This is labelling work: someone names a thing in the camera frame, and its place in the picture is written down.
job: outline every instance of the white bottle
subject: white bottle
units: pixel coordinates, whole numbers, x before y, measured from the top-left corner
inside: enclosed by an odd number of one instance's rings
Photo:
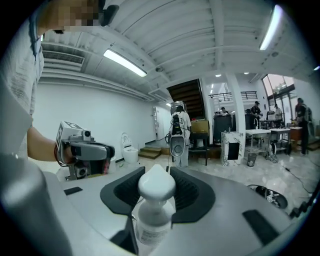
[[[168,199],[175,189],[174,178],[159,164],[141,176],[138,190],[145,200],[138,209],[136,237],[142,244],[155,246],[170,230],[175,209]]]

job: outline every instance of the metal railing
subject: metal railing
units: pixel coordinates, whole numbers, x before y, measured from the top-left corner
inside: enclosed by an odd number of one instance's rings
[[[231,92],[226,92],[226,93],[218,93],[218,94],[209,94],[209,97],[211,99],[213,98],[218,98],[220,102],[228,102],[228,101],[233,101],[233,97]],[[256,91],[242,91],[241,92],[241,97],[243,100],[257,100],[257,92]]]

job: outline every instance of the toilet lid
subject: toilet lid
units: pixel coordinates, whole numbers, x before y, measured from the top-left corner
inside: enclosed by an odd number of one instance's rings
[[[132,146],[132,141],[131,141],[130,137],[128,136],[128,134],[126,134],[125,132],[122,133],[122,135],[121,135],[121,142],[122,142],[122,146],[124,148]]]

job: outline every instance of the fluorescent light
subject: fluorescent light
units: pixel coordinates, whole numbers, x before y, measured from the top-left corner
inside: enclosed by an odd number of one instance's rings
[[[282,16],[283,10],[279,5],[276,5],[274,7],[274,10],[272,12],[272,17],[271,17],[271,21],[268,27],[268,31],[265,34],[265,37],[262,41],[262,44],[260,45],[260,50],[264,51],[265,49],[268,48],[271,39],[274,37],[277,27],[279,25],[279,22],[281,20],[281,16]]]
[[[126,67],[127,69],[131,70],[132,72],[136,73],[140,77],[145,77],[147,75],[146,72],[144,72],[142,69],[125,59],[124,57],[120,56],[118,53],[113,52],[112,50],[108,49],[103,54],[104,57],[107,57],[108,59],[119,63],[120,65]]]

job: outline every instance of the white door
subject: white door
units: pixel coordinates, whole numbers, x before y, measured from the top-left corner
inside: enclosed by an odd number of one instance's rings
[[[165,137],[164,131],[164,118],[161,109],[155,107],[156,109],[156,123],[157,123],[157,140],[162,140]]]

